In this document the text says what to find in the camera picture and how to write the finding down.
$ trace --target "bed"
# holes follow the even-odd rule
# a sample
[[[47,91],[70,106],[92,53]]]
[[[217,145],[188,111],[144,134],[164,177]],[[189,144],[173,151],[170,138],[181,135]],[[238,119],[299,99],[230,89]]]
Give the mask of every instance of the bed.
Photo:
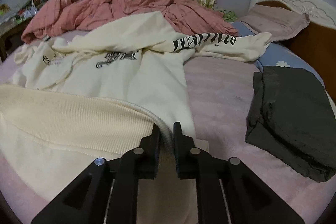
[[[289,42],[288,48],[317,70],[335,100],[336,76],[332,70],[336,58],[332,53],[336,46],[332,37],[336,34],[336,9],[321,0],[252,0],[251,7],[256,3],[310,15],[311,24]],[[71,41],[75,34],[85,32],[68,32],[63,37]],[[16,69],[11,55],[1,65],[1,83]],[[268,152],[245,143],[253,73],[259,71],[258,68],[252,63],[195,57],[186,62],[184,69],[196,136],[209,142],[211,155],[221,159],[240,158],[306,224],[332,223],[330,219],[336,211],[336,176],[326,183],[314,182]],[[11,224],[30,223],[48,202],[20,180],[2,155],[0,170],[3,219],[6,216]]]

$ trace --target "blue pillow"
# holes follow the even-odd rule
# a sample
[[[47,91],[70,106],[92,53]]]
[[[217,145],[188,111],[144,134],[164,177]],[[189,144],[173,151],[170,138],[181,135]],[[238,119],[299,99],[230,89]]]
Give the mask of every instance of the blue pillow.
[[[236,21],[233,26],[238,29],[242,37],[248,35],[254,35],[243,23]],[[324,82],[321,76],[308,65],[303,59],[298,57],[296,54],[291,52],[285,46],[281,45],[279,42],[272,42],[266,49],[266,52],[256,60],[254,63],[257,68],[263,72],[264,66],[279,66],[279,67],[291,67],[291,68],[303,68],[310,71],[315,77],[321,82],[323,86]]]
[[[238,30],[241,37],[247,37],[249,35],[255,35],[241,21],[235,21],[235,22],[232,22],[231,24],[233,25],[233,27],[235,27]]]

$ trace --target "cream sweater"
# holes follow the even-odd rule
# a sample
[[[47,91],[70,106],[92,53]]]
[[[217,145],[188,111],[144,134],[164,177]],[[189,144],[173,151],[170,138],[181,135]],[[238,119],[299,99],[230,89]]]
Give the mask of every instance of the cream sweater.
[[[0,150],[19,177],[51,201],[95,158],[119,158],[152,132],[168,128],[119,100],[0,85]],[[208,150],[207,142],[195,140]],[[197,222],[195,183],[180,181],[174,157],[160,151],[155,180],[140,180],[137,223]]]

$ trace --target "white headboard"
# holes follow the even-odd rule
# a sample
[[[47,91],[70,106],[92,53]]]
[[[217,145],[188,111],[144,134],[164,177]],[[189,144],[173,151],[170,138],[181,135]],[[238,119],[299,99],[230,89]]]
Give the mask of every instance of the white headboard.
[[[251,0],[250,9],[258,2],[272,0]],[[310,20],[319,25],[336,29],[336,8],[323,0],[275,0],[287,5],[300,14],[307,13]]]

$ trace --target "pink bedsheet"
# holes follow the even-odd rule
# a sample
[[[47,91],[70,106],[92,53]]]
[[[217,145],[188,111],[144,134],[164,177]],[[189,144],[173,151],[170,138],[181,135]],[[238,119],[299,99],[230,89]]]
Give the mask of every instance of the pink bedsheet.
[[[219,12],[196,0],[49,0],[22,34],[27,44],[44,35],[55,37],[71,30],[93,30],[110,21],[132,14],[161,11],[177,32],[226,33],[238,35]]]
[[[70,41],[74,35],[85,33],[74,31],[62,37]],[[0,84],[16,68],[11,55],[0,65]],[[212,57],[196,57],[184,68],[197,138],[209,142],[210,153],[215,157],[240,158],[306,224],[314,224],[336,191],[336,176],[326,183],[314,182],[268,152],[245,143],[246,116],[253,97],[253,72],[258,69],[252,64]],[[22,182],[1,153],[0,190],[23,224],[30,223],[47,204]]]

